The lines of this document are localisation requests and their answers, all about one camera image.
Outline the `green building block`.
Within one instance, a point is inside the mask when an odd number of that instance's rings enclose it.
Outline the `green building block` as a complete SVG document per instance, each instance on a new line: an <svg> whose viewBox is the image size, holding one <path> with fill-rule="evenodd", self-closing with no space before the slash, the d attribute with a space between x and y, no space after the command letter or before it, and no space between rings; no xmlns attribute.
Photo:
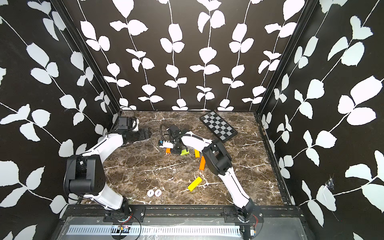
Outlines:
<svg viewBox="0 0 384 240"><path fill-rule="evenodd" d="M181 151L181 156L184 156L184 155L187 155L187 154L189 154L190 152L189 152L189 150L188 149L184 149L184 150L182 150Z"/></svg>

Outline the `long yellow building block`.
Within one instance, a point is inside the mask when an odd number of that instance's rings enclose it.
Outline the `long yellow building block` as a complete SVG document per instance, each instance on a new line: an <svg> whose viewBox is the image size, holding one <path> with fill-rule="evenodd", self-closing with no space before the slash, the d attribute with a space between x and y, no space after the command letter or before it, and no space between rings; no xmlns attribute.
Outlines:
<svg viewBox="0 0 384 240"><path fill-rule="evenodd" d="M197 177L189 186L188 190L192 192L202 182L201 177Z"/></svg>

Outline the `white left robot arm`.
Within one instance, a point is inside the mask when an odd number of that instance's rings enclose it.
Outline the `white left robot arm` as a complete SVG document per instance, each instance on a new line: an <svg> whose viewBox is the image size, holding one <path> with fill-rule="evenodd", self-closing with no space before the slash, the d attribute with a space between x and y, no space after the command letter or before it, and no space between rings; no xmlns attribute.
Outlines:
<svg viewBox="0 0 384 240"><path fill-rule="evenodd" d="M108 211L129 215L131 211L127 199L106 183L103 162L121 146L147 140L151 135L148 128L137 132L116 130L88 151L69 157L63 182L64 192L92 199Z"/></svg>

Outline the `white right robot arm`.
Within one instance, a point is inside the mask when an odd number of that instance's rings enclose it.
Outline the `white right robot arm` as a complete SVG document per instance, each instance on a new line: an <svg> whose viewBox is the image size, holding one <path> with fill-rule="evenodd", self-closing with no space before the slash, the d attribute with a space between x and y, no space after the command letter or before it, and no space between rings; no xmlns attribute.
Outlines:
<svg viewBox="0 0 384 240"><path fill-rule="evenodd" d="M171 125L167 131L170 142L174 145L184 145L203 154L208 169L218 176L227 187L238 218L243 222L248 221L253 214L255 204L237 179L232 157L223 143L218 139L209 140L199 137L187 129L180 130L175 125Z"/></svg>

